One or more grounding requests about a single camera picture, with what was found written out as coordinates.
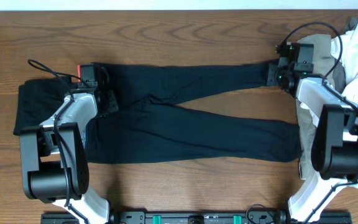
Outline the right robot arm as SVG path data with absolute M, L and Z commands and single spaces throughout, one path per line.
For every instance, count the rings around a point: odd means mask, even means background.
M 313 51 L 312 44 L 283 42 L 276 46 L 279 61 L 268 69 L 268 86 L 279 86 L 319 119 L 311 147 L 314 170 L 274 223 L 317 223 L 342 189 L 358 185 L 358 106 L 314 73 Z

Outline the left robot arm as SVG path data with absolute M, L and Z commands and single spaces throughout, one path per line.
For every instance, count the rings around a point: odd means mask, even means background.
M 62 73 L 36 60 L 29 59 L 28 63 L 54 75 L 67 93 L 51 117 L 24 128 L 19 135 L 25 195 L 64 209 L 44 213 L 41 223 L 119 223 L 120 216 L 90 186 L 85 153 L 89 121 L 119 109 L 109 73 L 95 63 L 79 65 L 78 82 L 68 84 Z

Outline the black leggings with red waistband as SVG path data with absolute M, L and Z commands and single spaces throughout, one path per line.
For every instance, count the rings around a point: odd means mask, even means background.
M 119 109 L 87 124 L 87 159 L 136 164 L 213 157 L 275 162 L 299 158 L 295 124 L 181 107 L 198 98 L 264 86 L 268 67 L 267 62 L 190 67 L 104 64 Z

